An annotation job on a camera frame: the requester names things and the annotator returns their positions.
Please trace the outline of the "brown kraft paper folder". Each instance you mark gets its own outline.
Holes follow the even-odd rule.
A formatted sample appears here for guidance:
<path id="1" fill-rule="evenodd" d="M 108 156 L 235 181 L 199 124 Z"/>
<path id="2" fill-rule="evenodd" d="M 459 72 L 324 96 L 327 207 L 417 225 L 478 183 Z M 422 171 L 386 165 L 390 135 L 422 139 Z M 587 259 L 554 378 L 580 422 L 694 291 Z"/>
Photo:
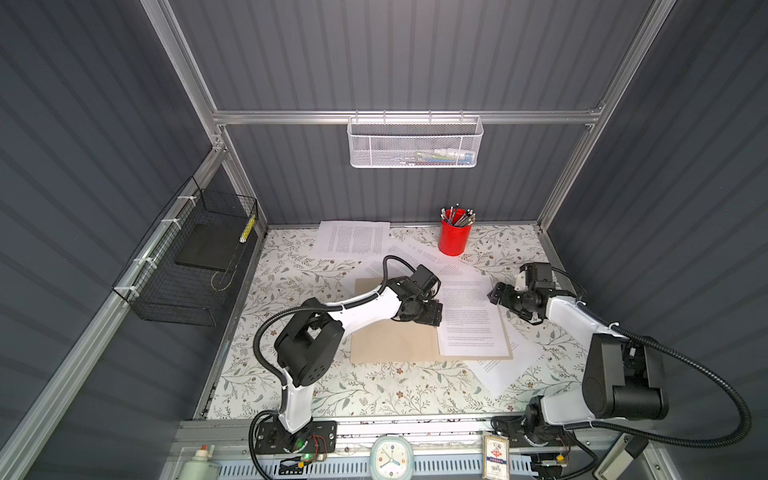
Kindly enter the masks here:
<path id="1" fill-rule="evenodd" d="M 380 321 L 351 335 L 350 362 L 354 365 L 374 363 L 428 363 L 445 360 L 506 360 L 460 359 L 440 354 L 438 327 L 416 323 Z"/>

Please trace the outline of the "large front printed sheet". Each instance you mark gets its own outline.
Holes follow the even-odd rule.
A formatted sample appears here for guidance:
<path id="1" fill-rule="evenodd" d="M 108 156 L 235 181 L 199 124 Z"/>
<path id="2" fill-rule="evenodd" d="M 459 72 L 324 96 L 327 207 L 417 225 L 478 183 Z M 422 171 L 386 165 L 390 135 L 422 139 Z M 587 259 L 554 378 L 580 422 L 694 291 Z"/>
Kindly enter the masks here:
<path id="1" fill-rule="evenodd" d="M 512 357 L 506 360 L 470 360 L 468 369 L 475 375 L 493 398 L 500 397 L 531 366 L 544 355 L 544 349 L 520 333 L 515 327 L 506 327 Z"/>

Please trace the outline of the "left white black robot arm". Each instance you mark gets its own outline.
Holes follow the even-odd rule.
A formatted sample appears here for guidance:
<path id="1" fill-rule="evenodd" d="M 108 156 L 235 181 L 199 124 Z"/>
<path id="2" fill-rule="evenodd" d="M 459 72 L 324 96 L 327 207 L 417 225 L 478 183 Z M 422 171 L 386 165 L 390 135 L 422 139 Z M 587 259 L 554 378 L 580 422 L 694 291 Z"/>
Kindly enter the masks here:
<path id="1" fill-rule="evenodd" d="M 311 423 L 314 384 L 327 373 L 345 338 L 381 321 L 438 327 L 443 309 L 436 299 L 440 285 L 437 276 L 419 267 L 410 276 L 389 279 L 343 302 L 305 301 L 274 343 L 282 429 L 296 434 Z"/>

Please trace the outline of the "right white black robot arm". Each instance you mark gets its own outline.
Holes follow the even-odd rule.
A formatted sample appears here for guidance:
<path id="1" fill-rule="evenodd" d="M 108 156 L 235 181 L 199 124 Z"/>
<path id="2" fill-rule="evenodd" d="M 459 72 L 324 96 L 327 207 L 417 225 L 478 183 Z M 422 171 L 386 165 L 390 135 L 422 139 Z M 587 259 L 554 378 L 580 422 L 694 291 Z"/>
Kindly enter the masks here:
<path id="1" fill-rule="evenodd" d="M 550 320 L 586 345 L 581 387 L 533 397 L 521 421 L 526 440 L 543 445 L 564 427 L 602 419 L 657 420 L 669 411 L 661 355 L 617 333 L 565 290 L 527 288 L 499 282 L 489 301 L 538 324 Z"/>

